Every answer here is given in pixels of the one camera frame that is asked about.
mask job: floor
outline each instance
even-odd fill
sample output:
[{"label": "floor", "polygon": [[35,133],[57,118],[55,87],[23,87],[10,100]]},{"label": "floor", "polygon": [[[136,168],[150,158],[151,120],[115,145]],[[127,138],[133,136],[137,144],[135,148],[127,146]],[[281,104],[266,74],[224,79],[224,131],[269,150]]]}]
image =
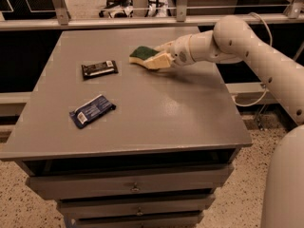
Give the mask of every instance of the floor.
[{"label": "floor", "polygon": [[[66,0],[72,18],[98,18],[104,0]],[[252,114],[242,118],[252,136],[253,146],[237,155],[235,171],[216,200],[204,212],[197,228],[259,227],[268,166],[277,143],[287,130],[279,112],[262,117],[265,131],[260,131]],[[44,201],[25,186],[26,174],[12,162],[0,161],[0,227],[59,228],[65,227],[54,201]]]}]

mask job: desk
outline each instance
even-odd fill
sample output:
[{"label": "desk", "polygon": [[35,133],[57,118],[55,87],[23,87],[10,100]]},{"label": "desk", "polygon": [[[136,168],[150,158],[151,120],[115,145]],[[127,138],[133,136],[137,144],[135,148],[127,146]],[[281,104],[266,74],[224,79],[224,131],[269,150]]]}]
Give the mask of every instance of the desk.
[{"label": "desk", "polygon": [[[27,185],[77,227],[196,224],[251,138],[215,65],[149,71],[150,47],[197,28],[63,32],[0,152]],[[83,80],[81,64],[115,60],[119,74]],[[103,94],[117,109],[80,130],[68,112]]]}]

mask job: drawer handle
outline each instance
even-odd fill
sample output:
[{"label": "drawer handle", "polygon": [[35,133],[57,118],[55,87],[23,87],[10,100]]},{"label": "drawer handle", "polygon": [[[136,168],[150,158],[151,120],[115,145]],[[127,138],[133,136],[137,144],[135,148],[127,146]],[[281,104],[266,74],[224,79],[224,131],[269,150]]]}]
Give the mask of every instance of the drawer handle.
[{"label": "drawer handle", "polygon": [[134,183],[134,186],[130,190],[132,193],[138,193],[141,191],[141,189],[137,186],[137,183]]},{"label": "drawer handle", "polygon": [[141,207],[139,207],[139,211],[136,213],[136,215],[137,215],[138,217],[143,216],[143,212],[142,212]]}]

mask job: cord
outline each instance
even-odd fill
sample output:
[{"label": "cord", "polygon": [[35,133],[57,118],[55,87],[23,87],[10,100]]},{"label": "cord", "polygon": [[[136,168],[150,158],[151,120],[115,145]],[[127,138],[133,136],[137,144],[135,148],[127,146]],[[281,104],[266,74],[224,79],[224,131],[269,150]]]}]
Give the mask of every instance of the cord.
[{"label": "cord", "polygon": [[[255,12],[250,12],[249,14],[252,15],[253,17],[259,19],[264,24],[264,26],[267,29],[267,32],[269,34],[269,39],[270,39],[269,46],[272,46],[273,45],[273,35],[270,32],[269,27],[268,27],[266,21],[260,15],[258,15]],[[267,87],[265,86],[265,90],[264,90],[263,94],[261,95],[261,97],[259,97],[255,102],[250,103],[250,104],[239,104],[239,103],[237,103],[235,96],[233,97],[233,100],[234,100],[234,102],[235,102],[235,104],[237,106],[248,107],[248,106],[256,105],[257,103],[259,103],[264,98],[264,96],[266,95],[266,93],[267,93]]]}]

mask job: green sponge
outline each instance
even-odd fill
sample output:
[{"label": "green sponge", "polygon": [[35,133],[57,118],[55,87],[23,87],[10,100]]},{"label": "green sponge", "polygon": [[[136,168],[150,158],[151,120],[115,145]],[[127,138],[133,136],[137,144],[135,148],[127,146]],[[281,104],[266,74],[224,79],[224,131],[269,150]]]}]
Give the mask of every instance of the green sponge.
[{"label": "green sponge", "polygon": [[138,64],[148,69],[159,69],[171,66],[170,56],[150,47],[137,47],[129,56],[131,64]]}]

